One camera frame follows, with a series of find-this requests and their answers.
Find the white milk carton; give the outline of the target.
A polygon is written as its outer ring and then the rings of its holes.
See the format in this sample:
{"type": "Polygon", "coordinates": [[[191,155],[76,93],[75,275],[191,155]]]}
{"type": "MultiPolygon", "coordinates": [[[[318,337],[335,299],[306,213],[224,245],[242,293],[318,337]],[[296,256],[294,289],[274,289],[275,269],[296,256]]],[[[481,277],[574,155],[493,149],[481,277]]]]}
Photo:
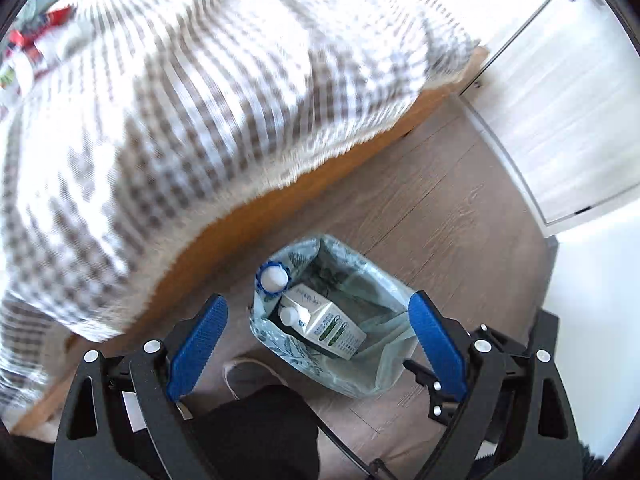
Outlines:
{"type": "Polygon", "coordinates": [[[343,360],[350,360],[367,338],[340,307],[304,284],[281,296],[276,320],[311,347],[343,360]]]}

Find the green printed trash bag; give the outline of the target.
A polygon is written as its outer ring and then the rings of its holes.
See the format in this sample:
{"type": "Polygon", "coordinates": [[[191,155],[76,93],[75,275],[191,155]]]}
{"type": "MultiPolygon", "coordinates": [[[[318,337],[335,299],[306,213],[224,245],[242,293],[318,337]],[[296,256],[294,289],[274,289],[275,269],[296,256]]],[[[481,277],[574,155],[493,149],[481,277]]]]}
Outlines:
{"type": "Polygon", "coordinates": [[[416,350],[412,294],[337,238],[307,236],[258,268],[250,330],[318,384],[354,399],[377,396],[416,350]]]}

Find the grey shoe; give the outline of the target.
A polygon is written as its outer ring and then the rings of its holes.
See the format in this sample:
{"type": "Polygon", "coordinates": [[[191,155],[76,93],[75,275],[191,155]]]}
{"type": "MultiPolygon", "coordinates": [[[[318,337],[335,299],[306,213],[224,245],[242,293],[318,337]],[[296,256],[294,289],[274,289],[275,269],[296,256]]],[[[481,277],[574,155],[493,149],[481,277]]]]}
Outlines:
{"type": "Polygon", "coordinates": [[[224,364],[224,383],[235,400],[244,399],[268,386],[288,383],[269,365],[252,358],[237,358],[224,364]]]}

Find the black trouser leg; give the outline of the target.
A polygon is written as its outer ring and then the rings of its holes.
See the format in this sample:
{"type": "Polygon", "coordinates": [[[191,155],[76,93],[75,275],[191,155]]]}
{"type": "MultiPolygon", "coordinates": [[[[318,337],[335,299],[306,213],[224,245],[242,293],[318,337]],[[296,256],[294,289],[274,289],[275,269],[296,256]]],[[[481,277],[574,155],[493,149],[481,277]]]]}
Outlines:
{"type": "Polygon", "coordinates": [[[291,388],[267,386],[190,421],[198,445],[223,479],[320,476],[314,412],[291,388]]]}

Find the checkered bed blanket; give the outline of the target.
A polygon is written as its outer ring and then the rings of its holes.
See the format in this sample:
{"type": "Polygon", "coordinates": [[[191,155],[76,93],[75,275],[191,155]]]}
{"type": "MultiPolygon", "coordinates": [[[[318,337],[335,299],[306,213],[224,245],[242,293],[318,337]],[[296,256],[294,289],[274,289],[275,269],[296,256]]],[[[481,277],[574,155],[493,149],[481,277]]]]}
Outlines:
{"type": "Polygon", "coordinates": [[[1,124],[1,415],[70,335],[145,310],[209,223],[389,129],[476,40],[439,0],[68,0],[84,30],[1,124]]]}

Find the white wardrobe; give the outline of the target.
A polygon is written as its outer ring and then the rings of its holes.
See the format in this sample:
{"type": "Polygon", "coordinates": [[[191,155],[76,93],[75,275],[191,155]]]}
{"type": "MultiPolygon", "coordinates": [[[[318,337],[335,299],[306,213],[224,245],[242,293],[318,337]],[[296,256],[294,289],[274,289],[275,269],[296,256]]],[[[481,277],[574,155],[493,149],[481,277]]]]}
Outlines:
{"type": "Polygon", "coordinates": [[[639,55],[605,0],[544,0],[460,96],[544,234],[639,196],[639,55]]]}

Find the red snack wrapper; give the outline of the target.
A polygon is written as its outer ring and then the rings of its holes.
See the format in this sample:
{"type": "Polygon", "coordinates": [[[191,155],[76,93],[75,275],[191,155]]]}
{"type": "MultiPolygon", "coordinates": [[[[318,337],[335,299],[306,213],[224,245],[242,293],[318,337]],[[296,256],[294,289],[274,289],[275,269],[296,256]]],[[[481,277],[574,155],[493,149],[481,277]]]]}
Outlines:
{"type": "Polygon", "coordinates": [[[33,47],[38,38],[55,27],[64,25],[75,12],[74,6],[64,6],[58,10],[38,14],[19,28],[10,30],[4,55],[9,58],[14,52],[33,47]]]}

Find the wooden bed frame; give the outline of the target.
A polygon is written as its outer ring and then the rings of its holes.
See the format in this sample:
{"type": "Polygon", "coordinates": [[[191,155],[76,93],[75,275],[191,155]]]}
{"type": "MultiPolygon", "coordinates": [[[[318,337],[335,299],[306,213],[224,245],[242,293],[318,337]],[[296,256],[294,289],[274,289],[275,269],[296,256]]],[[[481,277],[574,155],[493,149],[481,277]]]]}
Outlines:
{"type": "Polygon", "coordinates": [[[480,65],[444,44],[99,42],[1,123],[1,419],[38,427],[89,344],[156,322],[220,259],[480,65]]]}

